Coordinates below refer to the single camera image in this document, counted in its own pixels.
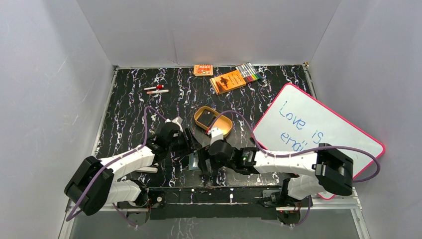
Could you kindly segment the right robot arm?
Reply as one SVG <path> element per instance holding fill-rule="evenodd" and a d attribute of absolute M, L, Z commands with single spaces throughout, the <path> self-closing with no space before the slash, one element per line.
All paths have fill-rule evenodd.
<path fill-rule="evenodd" d="M 203 174 L 221 167 L 243 175 L 293 174 L 283 181 L 280 193 L 281 202 L 286 206 L 321 192 L 352 194 L 353 160 L 329 144 L 321 144 L 311 151 L 283 152 L 262 151 L 257 147 L 237 149 L 225 140 L 217 140 L 199 149 L 197 155 Z"/>

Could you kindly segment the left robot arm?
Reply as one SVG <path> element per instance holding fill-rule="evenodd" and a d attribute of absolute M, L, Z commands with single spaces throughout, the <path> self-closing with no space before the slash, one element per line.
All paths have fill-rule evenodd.
<path fill-rule="evenodd" d="M 189 128 L 167 121 L 144 144 L 114 157 L 85 158 L 64 189 L 65 195 L 87 216 L 104 205 L 131 202 L 144 207 L 149 202 L 147 186 L 121 178 L 141 168 L 152 167 L 169 153 L 183 157 L 201 148 Z"/>

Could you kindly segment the black credit card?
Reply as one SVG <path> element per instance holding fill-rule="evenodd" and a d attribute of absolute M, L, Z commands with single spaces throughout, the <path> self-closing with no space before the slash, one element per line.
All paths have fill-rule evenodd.
<path fill-rule="evenodd" d="M 197 122 L 203 125 L 205 128 L 211 126 L 212 122 L 215 120 L 216 116 L 214 112 L 204 109 L 199 115 Z"/>

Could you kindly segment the mint green card holder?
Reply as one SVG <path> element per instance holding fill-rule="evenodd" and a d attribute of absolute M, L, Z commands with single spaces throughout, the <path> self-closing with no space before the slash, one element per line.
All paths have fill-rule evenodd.
<path fill-rule="evenodd" d="M 191 153 L 189 155 L 188 168 L 190 171 L 201 171 L 201 169 L 199 168 L 199 157 L 197 152 Z"/>

